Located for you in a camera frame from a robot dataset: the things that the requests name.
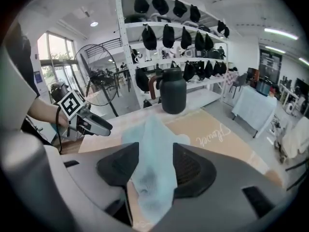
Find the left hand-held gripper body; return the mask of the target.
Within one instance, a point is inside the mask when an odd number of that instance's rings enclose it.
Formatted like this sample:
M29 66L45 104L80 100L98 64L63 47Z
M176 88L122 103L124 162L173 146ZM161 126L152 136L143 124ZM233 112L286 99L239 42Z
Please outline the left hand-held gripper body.
M68 119L68 128L59 134L60 138L78 139L82 135L90 135L90 123L86 121L90 115L90 104L77 90L68 92L62 100L58 102L59 109Z

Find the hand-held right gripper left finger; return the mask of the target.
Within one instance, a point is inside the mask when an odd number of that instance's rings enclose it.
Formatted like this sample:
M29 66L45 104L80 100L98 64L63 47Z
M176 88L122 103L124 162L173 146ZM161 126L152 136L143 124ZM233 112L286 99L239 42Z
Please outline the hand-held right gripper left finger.
M139 163L139 143L63 155L63 162L94 205L126 225L133 224L127 184Z

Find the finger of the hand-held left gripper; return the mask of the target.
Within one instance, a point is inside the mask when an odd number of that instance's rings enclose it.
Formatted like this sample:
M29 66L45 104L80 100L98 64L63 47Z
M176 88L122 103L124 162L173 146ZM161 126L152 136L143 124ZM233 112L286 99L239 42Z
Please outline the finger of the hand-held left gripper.
M79 132L83 135L109 136L111 131L101 125L87 123L79 125Z
M108 130L112 130L113 128L113 126L109 122L107 122L106 120L97 115L90 115L90 119L98 123L99 125L105 127Z

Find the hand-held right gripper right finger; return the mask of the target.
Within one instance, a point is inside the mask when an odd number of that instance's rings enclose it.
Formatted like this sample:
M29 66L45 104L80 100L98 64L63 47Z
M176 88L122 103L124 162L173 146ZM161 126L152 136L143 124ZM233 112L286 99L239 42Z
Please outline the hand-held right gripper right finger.
M257 232L288 205L286 191L234 157L175 143L177 188L166 232Z

